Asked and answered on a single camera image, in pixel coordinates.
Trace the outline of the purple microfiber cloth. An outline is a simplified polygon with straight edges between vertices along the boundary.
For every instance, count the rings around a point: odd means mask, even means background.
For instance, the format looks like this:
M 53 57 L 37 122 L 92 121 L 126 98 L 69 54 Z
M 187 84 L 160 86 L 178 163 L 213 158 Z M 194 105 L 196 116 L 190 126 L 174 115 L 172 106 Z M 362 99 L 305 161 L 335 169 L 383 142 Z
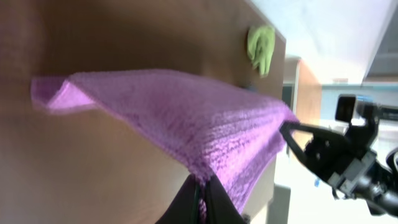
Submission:
M 297 120 L 281 100 L 175 70 L 40 77 L 30 92 L 49 113 L 97 107 L 127 122 L 201 181 L 216 175 L 239 212 Z

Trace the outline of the crumpled green cloth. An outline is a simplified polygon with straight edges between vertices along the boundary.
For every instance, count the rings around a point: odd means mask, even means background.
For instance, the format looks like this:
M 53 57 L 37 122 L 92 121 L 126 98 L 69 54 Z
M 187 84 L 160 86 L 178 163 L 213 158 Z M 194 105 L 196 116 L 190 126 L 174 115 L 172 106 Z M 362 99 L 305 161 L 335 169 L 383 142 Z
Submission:
M 268 76 L 275 48 L 275 29 L 271 26 L 253 26 L 248 31 L 246 52 L 253 69 L 261 78 Z

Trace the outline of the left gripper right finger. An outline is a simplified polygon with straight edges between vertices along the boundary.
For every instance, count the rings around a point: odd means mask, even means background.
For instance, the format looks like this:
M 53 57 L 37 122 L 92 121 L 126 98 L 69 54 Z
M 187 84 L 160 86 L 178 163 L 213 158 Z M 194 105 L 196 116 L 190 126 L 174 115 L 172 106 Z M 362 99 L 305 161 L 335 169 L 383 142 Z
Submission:
M 205 186 L 207 224 L 245 224 L 216 175 Z

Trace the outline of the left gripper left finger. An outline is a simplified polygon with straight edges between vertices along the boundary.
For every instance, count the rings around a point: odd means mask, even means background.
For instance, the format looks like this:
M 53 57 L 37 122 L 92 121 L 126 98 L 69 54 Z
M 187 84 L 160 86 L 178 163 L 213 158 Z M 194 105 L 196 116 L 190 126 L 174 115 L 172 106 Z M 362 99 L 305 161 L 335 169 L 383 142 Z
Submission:
M 155 224 L 197 224 L 199 221 L 200 185 L 189 175 L 172 203 Z

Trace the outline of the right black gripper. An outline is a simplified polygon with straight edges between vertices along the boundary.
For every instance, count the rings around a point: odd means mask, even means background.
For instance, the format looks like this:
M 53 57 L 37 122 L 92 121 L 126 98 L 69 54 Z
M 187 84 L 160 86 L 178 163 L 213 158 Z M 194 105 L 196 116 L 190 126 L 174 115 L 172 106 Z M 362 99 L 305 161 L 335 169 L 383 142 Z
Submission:
M 352 144 L 325 128 L 285 121 L 280 133 L 297 160 L 319 179 L 346 196 L 354 196 L 359 181 L 376 162 L 370 148 Z

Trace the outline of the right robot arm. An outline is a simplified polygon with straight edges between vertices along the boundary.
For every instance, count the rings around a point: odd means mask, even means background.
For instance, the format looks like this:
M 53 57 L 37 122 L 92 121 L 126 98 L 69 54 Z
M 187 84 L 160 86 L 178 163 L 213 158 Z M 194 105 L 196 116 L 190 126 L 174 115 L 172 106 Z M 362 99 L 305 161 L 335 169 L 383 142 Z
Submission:
M 280 133 L 300 163 L 344 199 L 365 200 L 371 215 L 397 216 L 397 167 L 380 165 L 371 144 L 378 126 L 350 125 L 344 133 L 286 121 Z

